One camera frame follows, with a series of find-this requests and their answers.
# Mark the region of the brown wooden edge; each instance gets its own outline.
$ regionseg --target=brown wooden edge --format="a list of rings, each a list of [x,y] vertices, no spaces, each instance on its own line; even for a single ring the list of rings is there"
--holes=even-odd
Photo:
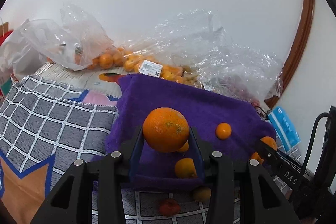
[[[283,90],[284,92],[292,79],[305,51],[305,47],[307,45],[308,37],[310,34],[311,24],[314,15],[314,5],[315,0],[303,0],[302,4],[302,13],[301,19],[299,23],[299,27],[296,31],[295,39],[293,45],[291,47],[291,51],[289,52],[288,58],[283,66],[282,71],[282,82],[283,82]],[[273,108],[279,97],[273,96],[272,98],[265,100],[265,103],[269,106],[269,108]]]

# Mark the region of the large orange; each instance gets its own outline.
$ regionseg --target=large orange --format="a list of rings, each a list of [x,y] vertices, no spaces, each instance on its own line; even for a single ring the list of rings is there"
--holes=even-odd
[[[154,109],[143,123],[143,135],[148,145],[158,152],[171,153],[180,149],[189,137],[184,116],[175,109]]]

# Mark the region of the barcode sticker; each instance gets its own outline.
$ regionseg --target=barcode sticker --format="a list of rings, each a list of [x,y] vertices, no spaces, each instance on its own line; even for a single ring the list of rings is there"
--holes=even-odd
[[[203,87],[204,87],[204,89],[207,90],[207,91],[213,91],[213,90],[214,90],[214,88],[213,88],[213,86],[211,85],[210,81],[204,81],[204,82],[203,82]]]
[[[141,64],[139,72],[143,75],[149,75],[159,78],[162,70],[162,65],[144,60]]]

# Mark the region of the orange fruit pile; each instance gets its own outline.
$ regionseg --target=orange fruit pile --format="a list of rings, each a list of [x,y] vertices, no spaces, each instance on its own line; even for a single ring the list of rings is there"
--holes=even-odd
[[[107,49],[101,55],[92,60],[92,64],[87,69],[110,69],[115,66],[122,67],[125,62],[125,57],[121,53],[121,49]]]
[[[156,64],[163,65],[160,78],[186,84],[186,85],[196,85],[197,74],[192,73],[191,69],[188,67],[170,66],[161,64],[153,55],[142,55],[136,54],[131,51],[125,50],[124,48],[118,48],[120,52],[125,57],[124,69],[128,72],[139,73],[139,69],[144,60],[154,62]]]
[[[148,145],[162,153],[171,153],[182,148],[189,137],[189,125],[184,116],[175,109],[154,109],[142,126]]]

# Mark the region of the bag of oranges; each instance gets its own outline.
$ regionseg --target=bag of oranges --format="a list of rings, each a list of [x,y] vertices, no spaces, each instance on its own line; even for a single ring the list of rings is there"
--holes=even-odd
[[[25,24],[22,35],[48,60],[72,70],[123,65],[122,54],[93,15],[65,4],[61,18],[62,27],[51,19],[32,20]]]

